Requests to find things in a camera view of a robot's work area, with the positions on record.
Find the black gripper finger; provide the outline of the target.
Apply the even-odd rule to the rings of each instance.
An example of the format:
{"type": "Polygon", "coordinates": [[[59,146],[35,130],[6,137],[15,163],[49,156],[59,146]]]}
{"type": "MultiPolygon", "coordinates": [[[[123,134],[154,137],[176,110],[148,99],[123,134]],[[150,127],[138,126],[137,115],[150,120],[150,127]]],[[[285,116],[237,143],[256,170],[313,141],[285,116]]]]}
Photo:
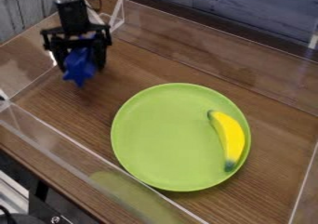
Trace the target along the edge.
{"type": "Polygon", "coordinates": [[[58,62],[58,66],[59,66],[62,72],[66,72],[65,60],[69,55],[67,49],[61,46],[53,46],[51,52],[54,54],[54,58],[55,58],[55,61],[58,62]]]}
{"type": "Polygon", "coordinates": [[[105,66],[106,66],[106,50],[107,47],[103,45],[101,42],[95,43],[95,61],[97,61],[97,66],[98,69],[102,71],[105,66]]]}

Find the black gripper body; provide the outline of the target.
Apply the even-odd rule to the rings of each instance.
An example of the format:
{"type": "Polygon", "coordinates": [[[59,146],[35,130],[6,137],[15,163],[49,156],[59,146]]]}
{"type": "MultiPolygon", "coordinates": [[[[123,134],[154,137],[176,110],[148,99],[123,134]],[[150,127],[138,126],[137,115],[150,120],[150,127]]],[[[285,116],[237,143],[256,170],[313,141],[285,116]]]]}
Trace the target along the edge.
{"type": "Polygon", "coordinates": [[[109,24],[91,23],[85,31],[69,33],[63,27],[42,29],[45,49],[69,49],[78,47],[94,47],[105,49],[113,44],[111,27],[109,24]]]}

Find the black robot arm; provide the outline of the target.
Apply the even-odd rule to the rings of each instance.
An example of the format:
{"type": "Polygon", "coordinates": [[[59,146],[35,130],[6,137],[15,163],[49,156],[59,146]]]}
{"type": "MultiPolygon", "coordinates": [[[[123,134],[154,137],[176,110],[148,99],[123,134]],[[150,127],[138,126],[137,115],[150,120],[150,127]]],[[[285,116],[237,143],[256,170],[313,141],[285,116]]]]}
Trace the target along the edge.
{"type": "Polygon", "coordinates": [[[102,71],[107,60],[107,47],[113,44],[111,26],[97,24],[89,18],[86,0],[55,0],[61,26],[42,29],[45,49],[54,55],[58,66],[67,71],[66,60],[77,49],[89,50],[89,60],[102,71]]]}

